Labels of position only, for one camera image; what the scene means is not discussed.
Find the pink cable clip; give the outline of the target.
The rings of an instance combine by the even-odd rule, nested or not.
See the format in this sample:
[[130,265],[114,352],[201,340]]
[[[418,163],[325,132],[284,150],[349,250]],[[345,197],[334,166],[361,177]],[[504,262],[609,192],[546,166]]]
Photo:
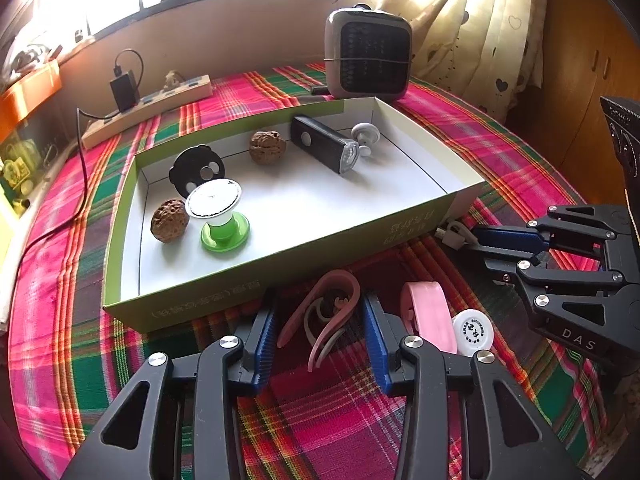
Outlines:
[[400,317],[409,335],[418,335],[438,350],[456,354],[458,345],[444,292],[436,282],[402,286]]

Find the pink earhook clip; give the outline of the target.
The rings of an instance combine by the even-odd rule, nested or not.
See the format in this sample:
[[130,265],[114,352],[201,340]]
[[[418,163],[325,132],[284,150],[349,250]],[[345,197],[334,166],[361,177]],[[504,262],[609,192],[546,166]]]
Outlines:
[[313,372],[344,335],[360,296],[360,284],[350,272],[333,270],[324,274],[284,324],[277,346],[286,346],[301,327],[310,344],[307,370]]

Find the white round jar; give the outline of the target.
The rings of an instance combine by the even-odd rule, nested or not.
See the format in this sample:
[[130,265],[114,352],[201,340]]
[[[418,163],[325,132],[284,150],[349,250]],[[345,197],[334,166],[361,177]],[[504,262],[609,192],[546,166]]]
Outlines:
[[457,354],[472,358],[477,351],[490,350],[494,344],[494,328],[488,316],[475,309],[466,309],[452,318],[457,341]]

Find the green white spool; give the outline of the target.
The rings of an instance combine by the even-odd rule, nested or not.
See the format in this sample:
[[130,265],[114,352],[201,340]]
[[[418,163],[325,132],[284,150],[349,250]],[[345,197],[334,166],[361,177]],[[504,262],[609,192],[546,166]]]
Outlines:
[[231,252],[247,241],[250,222],[235,210],[241,196],[238,182],[222,178],[197,186],[186,198],[188,215],[204,221],[201,243],[210,252]]

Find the brown walnut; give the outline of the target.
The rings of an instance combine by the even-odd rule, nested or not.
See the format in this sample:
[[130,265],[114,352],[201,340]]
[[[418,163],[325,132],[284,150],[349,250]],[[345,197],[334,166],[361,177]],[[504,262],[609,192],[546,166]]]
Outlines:
[[189,221],[183,200],[165,200],[152,215],[151,232],[160,242],[170,243],[183,236]]
[[286,151],[286,142],[277,131],[257,131],[250,138],[250,157],[258,165],[278,162]]

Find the white mushroom hook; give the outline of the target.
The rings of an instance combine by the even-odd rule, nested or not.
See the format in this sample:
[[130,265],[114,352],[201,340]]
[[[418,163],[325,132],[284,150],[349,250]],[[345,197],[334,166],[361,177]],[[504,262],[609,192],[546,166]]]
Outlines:
[[352,127],[350,135],[358,143],[359,155],[369,157],[372,155],[372,148],[381,139],[380,130],[370,122],[360,122]]

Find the black round disc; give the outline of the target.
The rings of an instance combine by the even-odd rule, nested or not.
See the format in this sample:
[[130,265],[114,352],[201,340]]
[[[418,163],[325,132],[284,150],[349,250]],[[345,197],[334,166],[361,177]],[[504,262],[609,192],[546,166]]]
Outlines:
[[221,157],[208,145],[191,146],[181,152],[170,167],[168,178],[178,194],[187,198],[189,194],[211,180],[226,176]]

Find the black bike light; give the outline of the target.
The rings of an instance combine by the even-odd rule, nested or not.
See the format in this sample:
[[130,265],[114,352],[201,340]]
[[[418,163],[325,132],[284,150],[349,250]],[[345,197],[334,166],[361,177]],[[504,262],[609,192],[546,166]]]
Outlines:
[[359,158],[359,144],[306,115],[294,115],[291,141],[336,174],[346,174]]

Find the green white cardboard box tray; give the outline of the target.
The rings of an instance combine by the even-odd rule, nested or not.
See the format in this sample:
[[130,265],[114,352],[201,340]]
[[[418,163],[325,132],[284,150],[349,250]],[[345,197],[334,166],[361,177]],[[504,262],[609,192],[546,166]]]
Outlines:
[[[287,136],[292,110],[224,122],[137,154],[126,174],[107,244],[103,310],[139,333],[180,324],[254,299],[271,286],[346,266],[462,217],[483,177],[434,134],[375,98],[305,104],[304,115],[339,133],[378,127],[372,155],[336,174],[296,145],[271,166],[253,162],[250,137]],[[231,252],[201,243],[203,220],[162,243],[154,211],[177,196],[168,172],[191,146],[208,145],[241,185],[235,210],[250,222]]]

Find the cream heart curtain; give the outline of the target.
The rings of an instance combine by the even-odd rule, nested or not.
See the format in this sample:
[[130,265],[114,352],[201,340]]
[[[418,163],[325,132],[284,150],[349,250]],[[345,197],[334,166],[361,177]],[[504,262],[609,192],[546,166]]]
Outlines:
[[498,122],[542,81],[548,0],[380,0],[413,33],[411,73]]

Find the grey portable heater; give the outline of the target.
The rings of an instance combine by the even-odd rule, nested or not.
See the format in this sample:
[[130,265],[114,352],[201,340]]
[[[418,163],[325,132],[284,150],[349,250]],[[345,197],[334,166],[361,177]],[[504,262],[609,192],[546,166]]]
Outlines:
[[412,60],[412,29],[399,16],[364,6],[333,11],[324,28],[324,69],[337,99],[405,95]]

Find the beige power strip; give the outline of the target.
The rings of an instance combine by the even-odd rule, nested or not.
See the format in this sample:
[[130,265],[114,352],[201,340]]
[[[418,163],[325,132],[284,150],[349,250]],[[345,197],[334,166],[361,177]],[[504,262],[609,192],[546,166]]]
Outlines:
[[212,82],[207,75],[183,81],[176,88],[154,92],[142,98],[125,113],[117,113],[111,118],[96,119],[92,122],[81,137],[82,146],[91,150],[112,136],[139,125],[140,122],[146,122],[184,104],[209,98],[212,93]]

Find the white plug on strip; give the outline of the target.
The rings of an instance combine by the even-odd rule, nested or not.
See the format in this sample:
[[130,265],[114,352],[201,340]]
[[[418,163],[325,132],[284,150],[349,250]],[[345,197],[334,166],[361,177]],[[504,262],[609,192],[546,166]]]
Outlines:
[[164,91],[169,91],[175,88],[178,88],[179,86],[181,86],[184,82],[186,81],[186,78],[184,78],[179,72],[178,70],[170,70],[166,76],[165,76],[165,81],[164,81],[164,85],[163,85],[163,90]]

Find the black charger adapter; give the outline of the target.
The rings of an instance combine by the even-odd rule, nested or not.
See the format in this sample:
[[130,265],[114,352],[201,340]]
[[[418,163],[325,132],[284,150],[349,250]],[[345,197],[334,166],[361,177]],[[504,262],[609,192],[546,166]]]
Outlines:
[[139,100],[140,94],[134,73],[128,70],[124,73],[120,68],[114,69],[114,78],[110,81],[117,109],[121,113],[131,110]]

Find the orange storage tray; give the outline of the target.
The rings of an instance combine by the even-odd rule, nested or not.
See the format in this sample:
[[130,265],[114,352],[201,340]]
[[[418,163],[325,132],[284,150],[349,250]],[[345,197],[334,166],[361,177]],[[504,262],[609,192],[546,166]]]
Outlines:
[[45,100],[62,88],[58,62],[38,67],[2,93],[0,102],[1,136],[8,136],[16,126]]

